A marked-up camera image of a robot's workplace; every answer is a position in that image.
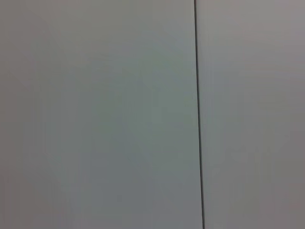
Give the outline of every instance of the vertical line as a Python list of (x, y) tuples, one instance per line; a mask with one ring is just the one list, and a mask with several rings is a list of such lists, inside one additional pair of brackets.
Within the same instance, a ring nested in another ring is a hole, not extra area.
[(199, 164), (200, 164), (201, 209), (202, 209), (202, 228), (205, 229), (204, 200), (203, 200), (201, 119), (200, 119), (199, 66), (198, 66), (197, 0), (194, 0), (194, 16), (195, 16), (194, 22), (195, 22), (195, 53), (196, 53), (196, 82), (197, 82), (197, 111), (198, 111), (198, 136), (199, 136)]

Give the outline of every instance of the white panel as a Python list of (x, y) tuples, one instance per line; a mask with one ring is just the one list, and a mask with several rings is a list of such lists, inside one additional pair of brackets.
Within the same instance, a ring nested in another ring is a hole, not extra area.
[(206, 229), (304, 228), (305, 3), (198, 3)]
[(0, 30), (0, 228), (201, 228), (192, 0), (2, 0)]

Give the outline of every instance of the gray wall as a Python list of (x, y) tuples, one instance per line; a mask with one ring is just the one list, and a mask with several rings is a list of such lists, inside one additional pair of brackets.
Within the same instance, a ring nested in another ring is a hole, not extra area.
[(0, 228), (200, 229), (192, 0), (2, 0)]
[(198, 1), (206, 229), (305, 227), (304, 9)]

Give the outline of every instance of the cabinet door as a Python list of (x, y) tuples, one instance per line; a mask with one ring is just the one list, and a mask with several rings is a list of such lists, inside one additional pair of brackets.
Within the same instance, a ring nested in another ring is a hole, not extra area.
[(304, 9), (198, 1), (206, 229), (305, 227)]
[(1, 228), (202, 227), (193, 7), (1, 1)]

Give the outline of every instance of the smooth surface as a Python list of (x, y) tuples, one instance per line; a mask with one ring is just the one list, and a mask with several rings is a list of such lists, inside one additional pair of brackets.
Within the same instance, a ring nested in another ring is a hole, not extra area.
[(192, 0), (0, 3), (0, 228), (200, 229)]
[(206, 229), (305, 227), (304, 9), (198, 1)]

